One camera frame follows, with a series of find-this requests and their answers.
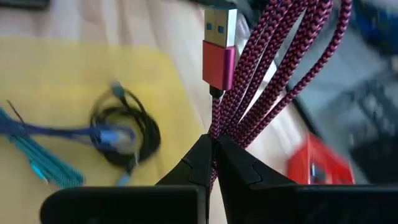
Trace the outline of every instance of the black cable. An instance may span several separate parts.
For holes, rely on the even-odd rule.
[[[101,109],[103,102],[112,96],[116,97],[120,103]],[[129,104],[126,96],[132,98],[138,107]],[[97,100],[90,116],[90,126],[95,127],[96,125],[107,124],[109,123],[109,118],[112,116],[130,118],[137,123],[142,133],[142,144],[139,148],[139,152],[137,154],[122,154],[118,152],[117,149],[115,149],[115,151],[104,151],[97,148],[97,150],[104,155],[108,162],[119,167],[125,167],[125,171],[131,175],[136,162],[143,162],[157,152],[160,145],[159,127],[154,119],[146,113],[144,106],[138,98],[121,86],[119,87],[119,93],[115,94],[115,92],[112,93],[109,91]],[[95,145],[101,142],[99,136],[90,136],[90,138]]]
[[[25,121],[22,119],[22,117],[20,116],[20,114],[18,113],[18,111],[15,109],[14,105],[11,103],[11,101],[7,100],[8,105],[11,107],[11,109],[13,110],[13,112],[15,113],[15,115],[17,115],[17,117],[19,118],[19,120],[22,123],[25,123]]]

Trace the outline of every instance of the yellow surface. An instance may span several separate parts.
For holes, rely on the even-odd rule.
[[[204,132],[166,54],[150,47],[0,39],[0,106],[15,117],[6,103],[11,100],[28,123],[87,125],[91,106],[113,80],[136,94],[159,125],[160,151],[135,169],[130,183],[152,185]],[[82,171],[86,185],[113,185],[121,173],[92,147],[35,139]],[[57,189],[46,186],[5,137],[0,137],[0,183],[0,221],[8,223],[36,223],[40,204]]]

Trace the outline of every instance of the usb cable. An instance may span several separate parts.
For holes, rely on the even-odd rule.
[[[104,105],[104,102],[110,98],[114,98],[116,103],[113,105]],[[147,113],[138,97],[123,88],[120,83],[115,82],[112,85],[111,91],[104,93],[94,104],[90,116],[90,127],[106,126],[114,123],[118,118],[131,119],[136,122],[138,129],[135,131],[142,136],[142,142],[138,150],[131,153],[121,152],[123,145],[120,145],[120,147],[116,147],[113,151],[104,151],[97,146],[106,143],[105,139],[101,136],[90,137],[92,144],[104,155],[108,162],[124,169],[124,172],[116,182],[116,185],[123,186],[129,183],[133,169],[159,150],[161,138],[155,119]]]
[[[210,135],[220,134],[220,98],[233,84],[235,64],[235,29],[238,10],[205,9],[205,39],[203,40],[203,80],[210,85],[213,97],[213,114]]]
[[[95,127],[73,129],[36,126],[26,123],[13,105],[10,102],[9,104],[20,121],[12,119],[0,108],[0,134],[22,137],[46,135],[93,145],[103,151],[114,151],[114,148],[119,145],[132,145],[135,140],[134,131],[124,126],[102,124]],[[101,142],[91,142],[89,138],[93,136],[100,138]]]
[[[6,128],[8,126],[10,129],[15,129],[17,127],[14,126],[15,122],[0,108],[1,127]],[[55,184],[61,189],[79,187],[84,184],[85,178],[81,172],[60,160],[29,135],[23,134],[23,130],[18,133],[15,131],[7,133],[6,129],[4,129],[1,134],[5,134],[8,140],[25,154],[32,170],[46,184]]]

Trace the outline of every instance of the red box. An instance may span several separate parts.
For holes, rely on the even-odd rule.
[[[312,170],[322,170],[322,181],[314,182]],[[354,184],[349,162],[326,147],[316,136],[309,134],[304,144],[289,159],[288,177],[298,184]]]

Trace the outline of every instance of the pink braided cable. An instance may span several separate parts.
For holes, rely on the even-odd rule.
[[[315,38],[315,32],[319,26],[319,18],[321,19],[326,9],[317,8],[318,1],[311,0],[308,5],[303,20],[300,23],[298,31],[287,50],[282,63],[278,67],[275,75],[271,78],[265,90],[261,93],[253,107],[248,111],[247,115],[238,125],[239,140],[241,143],[260,123],[261,119],[266,115],[274,104],[277,97],[285,87],[285,83],[281,83],[281,79],[289,80],[293,75],[299,61],[309,48]]]
[[[276,117],[276,115],[289,104],[307,85],[308,83],[319,73],[323,66],[329,61],[331,56],[340,44],[344,32],[347,29],[349,22],[349,15],[351,12],[351,1],[341,2],[341,11],[339,15],[339,22],[337,23],[337,29],[333,34],[332,40],[328,47],[325,49],[322,56],[316,62],[316,64],[310,69],[310,71],[281,99],[278,104],[266,115],[259,125],[255,128],[253,132],[250,133],[249,138],[245,139],[242,147],[248,147],[250,143],[255,140],[258,134]]]
[[[220,99],[213,97],[211,110],[211,124],[209,134],[212,138],[216,139],[220,135]]]
[[[227,133],[240,146],[247,147],[270,121],[315,77],[340,44],[348,25],[351,0],[341,0],[339,23],[322,57],[294,86],[293,90],[288,92],[267,113],[286,86],[304,53],[325,24],[332,4],[333,0],[271,0],[241,54],[234,71],[233,88],[226,92],[221,104],[220,99],[213,99],[212,123],[209,130],[211,137],[217,138],[220,134]],[[300,23],[293,42],[277,72],[254,106],[239,122],[261,84],[265,72],[272,63],[272,59],[304,9],[307,9],[307,11],[303,21]],[[211,187],[216,178],[216,162],[213,161]]]
[[[305,2],[303,1],[295,1],[292,5],[291,10],[285,15],[285,17],[280,22],[279,27],[275,31],[275,34],[272,36],[271,40],[269,41],[268,46],[263,53],[259,65],[257,66],[252,80],[249,84],[249,87],[245,93],[244,98],[242,99],[241,104],[239,105],[238,109],[236,110],[235,115],[232,118],[232,121],[229,124],[229,128],[226,130],[226,133],[231,136],[232,140],[236,140],[239,131],[234,127],[237,125],[239,120],[241,119],[242,115],[248,108],[251,100],[253,99],[254,95],[256,94],[257,89],[259,88],[264,76],[268,68],[272,63],[272,59],[275,57],[277,51],[279,50],[280,46],[283,44],[283,41],[289,34],[289,30],[294,25],[295,21],[299,18],[301,13],[303,12],[305,7]]]
[[[267,5],[266,10],[243,48],[242,54],[235,67],[233,87],[224,94],[223,101],[221,102],[221,131],[224,131],[224,128],[226,128],[224,124],[233,116],[234,112],[232,111],[234,111],[234,107],[236,106],[235,102],[239,103],[244,95],[244,90],[249,80],[249,71],[260,54],[260,52],[255,51],[254,48],[257,41],[261,41],[259,37],[268,23],[270,15],[274,12],[279,3],[280,0],[270,0],[270,3]]]

